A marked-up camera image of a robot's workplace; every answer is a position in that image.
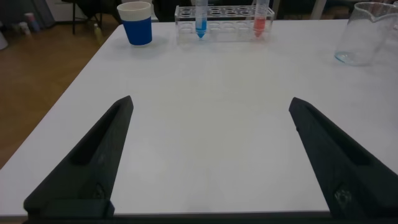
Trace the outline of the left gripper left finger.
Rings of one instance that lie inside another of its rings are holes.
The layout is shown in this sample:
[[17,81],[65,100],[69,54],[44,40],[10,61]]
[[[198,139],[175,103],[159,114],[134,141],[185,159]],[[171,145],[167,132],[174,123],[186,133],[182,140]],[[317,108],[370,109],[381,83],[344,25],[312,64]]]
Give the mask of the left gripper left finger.
[[24,200],[29,215],[112,215],[116,174],[134,106],[119,99]]

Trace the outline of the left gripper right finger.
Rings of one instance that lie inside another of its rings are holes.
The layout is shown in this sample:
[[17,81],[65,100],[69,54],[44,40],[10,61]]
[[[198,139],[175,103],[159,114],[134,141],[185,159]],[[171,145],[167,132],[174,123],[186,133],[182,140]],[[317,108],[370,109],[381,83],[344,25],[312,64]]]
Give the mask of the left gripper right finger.
[[289,112],[334,217],[397,218],[395,172],[309,102]]

